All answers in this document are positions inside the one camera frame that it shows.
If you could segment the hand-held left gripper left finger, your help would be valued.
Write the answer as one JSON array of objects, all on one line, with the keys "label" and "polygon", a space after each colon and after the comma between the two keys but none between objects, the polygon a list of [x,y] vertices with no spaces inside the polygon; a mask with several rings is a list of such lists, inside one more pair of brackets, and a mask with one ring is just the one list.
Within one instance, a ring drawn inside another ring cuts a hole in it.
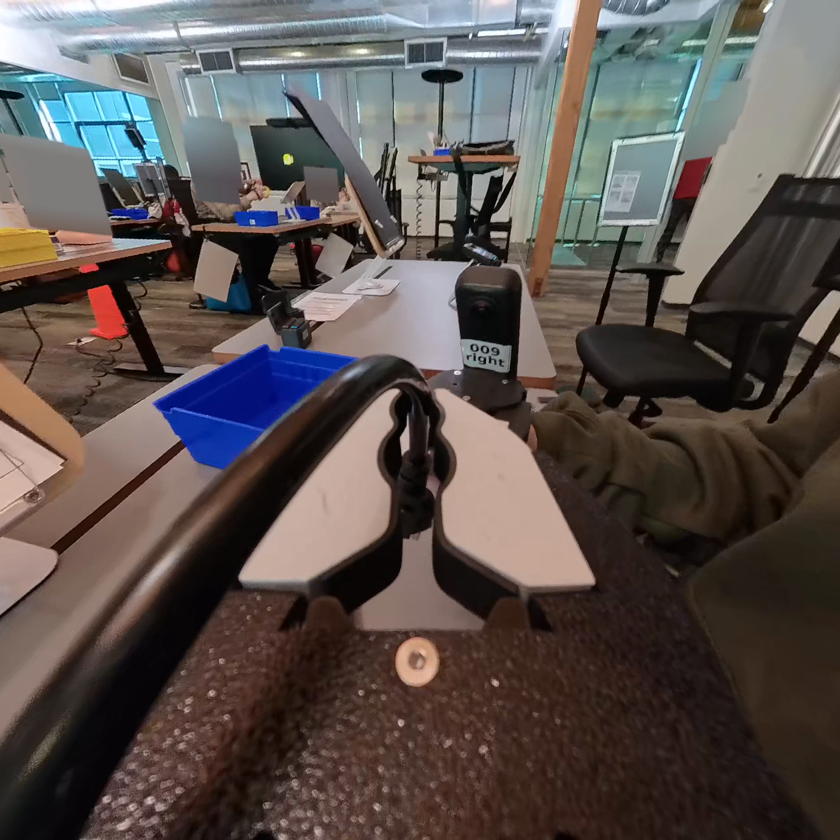
[{"label": "hand-held left gripper left finger", "polygon": [[245,590],[332,597],[351,614],[396,580],[399,396],[378,397],[306,478],[240,571]]}]

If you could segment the blue plastic bin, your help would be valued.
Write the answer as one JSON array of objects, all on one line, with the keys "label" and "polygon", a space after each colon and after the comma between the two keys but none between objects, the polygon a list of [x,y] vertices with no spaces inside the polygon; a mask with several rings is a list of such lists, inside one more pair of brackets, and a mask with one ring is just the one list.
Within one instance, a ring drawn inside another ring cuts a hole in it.
[{"label": "blue plastic bin", "polygon": [[225,469],[321,383],[355,361],[261,345],[154,402],[195,462]]}]

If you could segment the person's right forearm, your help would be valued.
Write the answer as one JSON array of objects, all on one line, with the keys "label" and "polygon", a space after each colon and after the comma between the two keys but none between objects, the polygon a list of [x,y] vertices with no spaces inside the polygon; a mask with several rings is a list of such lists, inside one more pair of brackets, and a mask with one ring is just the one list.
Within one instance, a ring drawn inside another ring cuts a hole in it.
[{"label": "person's right forearm", "polygon": [[662,419],[646,429],[573,393],[532,415],[528,444],[636,533],[718,549],[745,569],[838,567],[839,373],[774,422]]}]

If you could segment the white board base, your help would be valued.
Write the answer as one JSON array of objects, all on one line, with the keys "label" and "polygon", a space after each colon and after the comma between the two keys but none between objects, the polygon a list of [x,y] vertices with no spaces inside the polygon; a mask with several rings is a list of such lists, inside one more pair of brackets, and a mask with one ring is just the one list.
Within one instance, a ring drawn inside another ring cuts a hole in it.
[{"label": "white board base", "polygon": [[387,297],[398,286],[396,263],[390,259],[376,257],[360,264],[361,272],[342,294],[352,297]]}]

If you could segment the wooden standing desk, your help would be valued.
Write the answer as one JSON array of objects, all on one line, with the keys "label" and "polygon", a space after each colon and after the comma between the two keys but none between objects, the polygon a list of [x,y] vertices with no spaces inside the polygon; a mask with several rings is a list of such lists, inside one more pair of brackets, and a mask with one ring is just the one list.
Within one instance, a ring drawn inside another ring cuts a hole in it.
[{"label": "wooden standing desk", "polygon": [[[474,208],[472,203],[472,196],[473,196],[473,185],[474,180],[479,175],[488,175],[491,178],[493,175],[503,175],[505,181],[509,179],[513,172],[518,173],[518,164],[519,164],[519,157],[515,154],[466,154],[463,151],[457,150],[454,153],[449,153],[448,157],[444,158],[433,158],[432,154],[417,154],[411,155],[408,157],[408,161],[417,167],[417,181],[434,181],[440,182],[444,176],[453,176],[456,180],[457,185],[457,194],[456,194],[456,205],[458,202],[458,178],[456,175],[457,170],[466,170],[474,173],[474,179],[472,182],[471,188],[471,205],[475,211],[477,211],[480,206]],[[494,223],[505,223],[507,221],[501,222],[496,220],[496,216],[501,212],[501,210],[493,217]],[[455,218],[448,221],[448,224],[452,228],[452,221],[456,219],[456,209],[455,209]],[[435,211],[435,234],[434,234],[434,247],[441,245],[439,243],[439,209]],[[442,245],[449,245],[453,242],[454,233],[452,228],[452,237],[451,240]]]}]

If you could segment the white paper sheet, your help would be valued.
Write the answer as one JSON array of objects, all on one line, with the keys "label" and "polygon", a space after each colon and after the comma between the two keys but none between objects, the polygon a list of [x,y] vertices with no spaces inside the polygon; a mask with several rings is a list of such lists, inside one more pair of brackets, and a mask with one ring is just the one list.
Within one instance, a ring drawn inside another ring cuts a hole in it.
[{"label": "white paper sheet", "polygon": [[361,299],[362,295],[312,290],[293,300],[291,306],[310,322],[332,322]]}]

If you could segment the framed notice board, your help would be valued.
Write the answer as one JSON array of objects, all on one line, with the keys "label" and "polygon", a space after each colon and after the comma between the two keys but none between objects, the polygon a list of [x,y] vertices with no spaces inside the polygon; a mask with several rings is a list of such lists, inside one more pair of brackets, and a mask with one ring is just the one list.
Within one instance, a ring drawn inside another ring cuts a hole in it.
[{"label": "framed notice board", "polygon": [[595,318],[603,322],[630,228],[658,226],[685,141],[681,131],[619,138],[612,143],[597,227],[619,228],[611,268]]}]

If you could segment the wooden desk with blue bins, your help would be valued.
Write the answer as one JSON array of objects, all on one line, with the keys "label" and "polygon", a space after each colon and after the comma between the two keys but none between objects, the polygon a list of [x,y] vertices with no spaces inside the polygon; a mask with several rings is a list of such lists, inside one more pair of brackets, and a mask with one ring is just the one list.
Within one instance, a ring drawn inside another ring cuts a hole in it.
[{"label": "wooden desk with blue bins", "polygon": [[258,287],[268,287],[274,257],[268,257],[265,246],[246,245],[245,237],[268,238],[275,244],[275,250],[281,245],[293,245],[294,257],[297,261],[298,286],[310,289],[320,285],[312,240],[326,240],[334,230],[342,231],[360,222],[361,217],[357,213],[344,212],[311,220],[286,220],[278,225],[267,227],[213,222],[194,225],[192,231],[218,245],[230,247],[239,257],[244,278]]}]

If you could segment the black floor lamp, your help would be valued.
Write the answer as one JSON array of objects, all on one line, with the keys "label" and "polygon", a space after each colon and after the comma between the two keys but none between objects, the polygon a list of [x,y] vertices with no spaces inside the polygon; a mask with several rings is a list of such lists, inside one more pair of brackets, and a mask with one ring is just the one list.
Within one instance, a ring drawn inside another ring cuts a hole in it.
[{"label": "black floor lamp", "polygon": [[445,92],[446,87],[464,78],[464,74],[460,70],[438,67],[426,69],[422,72],[424,81],[432,83],[437,86],[437,139],[434,141],[435,148],[433,158],[444,158],[449,156],[449,148],[451,143],[448,141],[448,136],[445,132]]}]

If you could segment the wooden instruction board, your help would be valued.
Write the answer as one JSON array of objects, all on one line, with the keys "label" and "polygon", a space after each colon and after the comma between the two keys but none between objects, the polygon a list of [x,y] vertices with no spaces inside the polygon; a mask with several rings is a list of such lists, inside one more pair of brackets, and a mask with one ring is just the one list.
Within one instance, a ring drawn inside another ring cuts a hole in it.
[{"label": "wooden instruction board", "polygon": [[72,487],[84,460],[73,426],[2,365],[2,536]]}]

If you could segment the orange traffic cone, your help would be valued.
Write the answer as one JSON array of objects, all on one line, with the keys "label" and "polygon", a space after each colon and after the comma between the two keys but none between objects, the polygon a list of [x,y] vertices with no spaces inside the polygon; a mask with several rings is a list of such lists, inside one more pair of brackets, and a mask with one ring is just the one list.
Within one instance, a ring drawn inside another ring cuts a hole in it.
[{"label": "orange traffic cone", "polygon": [[110,285],[100,285],[87,290],[93,317],[88,334],[98,340],[122,340],[130,335],[128,325],[114,297]]}]

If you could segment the white stand base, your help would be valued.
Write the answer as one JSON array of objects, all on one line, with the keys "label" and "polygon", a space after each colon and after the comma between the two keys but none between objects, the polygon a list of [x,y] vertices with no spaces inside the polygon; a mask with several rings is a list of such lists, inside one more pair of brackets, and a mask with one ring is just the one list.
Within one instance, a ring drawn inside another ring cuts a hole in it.
[{"label": "white stand base", "polygon": [[1,616],[41,585],[55,570],[58,559],[53,549],[1,538]]}]

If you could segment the wooden desk with black legs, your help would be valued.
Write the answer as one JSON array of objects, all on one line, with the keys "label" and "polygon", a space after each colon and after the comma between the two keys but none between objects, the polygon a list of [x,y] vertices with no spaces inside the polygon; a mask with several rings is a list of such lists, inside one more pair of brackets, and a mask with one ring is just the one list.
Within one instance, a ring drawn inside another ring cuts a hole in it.
[{"label": "wooden desk with black legs", "polygon": [[152,256],[171,249],[171,243],[163,239],[115,238],[107,244],[68,245],[55,260],[4,267],[1,313],[105,287],[119,311],[119,338],[130,338],[141,360],[140,364],[117,365],[114,374],[147,382],[173,382],[186,369],[161,361],[127,286],[129,281],[151,274]]}]

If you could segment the wooden post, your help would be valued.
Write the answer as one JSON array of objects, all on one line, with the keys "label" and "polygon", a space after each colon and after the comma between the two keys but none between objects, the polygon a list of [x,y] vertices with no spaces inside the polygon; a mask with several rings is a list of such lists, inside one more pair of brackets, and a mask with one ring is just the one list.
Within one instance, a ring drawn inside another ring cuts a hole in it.
[{"label": "wooden post", "polygon": [[532,298],[542,297],[548,285],[601,10],[600,1],[579,1],[574,8],[538,229],[532,249],[528,278]]}]

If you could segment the black wall screen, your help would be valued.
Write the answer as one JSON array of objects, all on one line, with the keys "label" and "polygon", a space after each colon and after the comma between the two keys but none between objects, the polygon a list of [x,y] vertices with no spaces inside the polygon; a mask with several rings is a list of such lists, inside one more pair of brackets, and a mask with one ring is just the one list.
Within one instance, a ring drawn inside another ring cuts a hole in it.
[{"label": "black wall screen", "polygon": [[304,181],[306,167],[334,169],[343,186],[340,160],[312,126],[300,121],[280,127],[251,125],[249,132],[259,177],[270,189],[286,190],[292,183]]}]

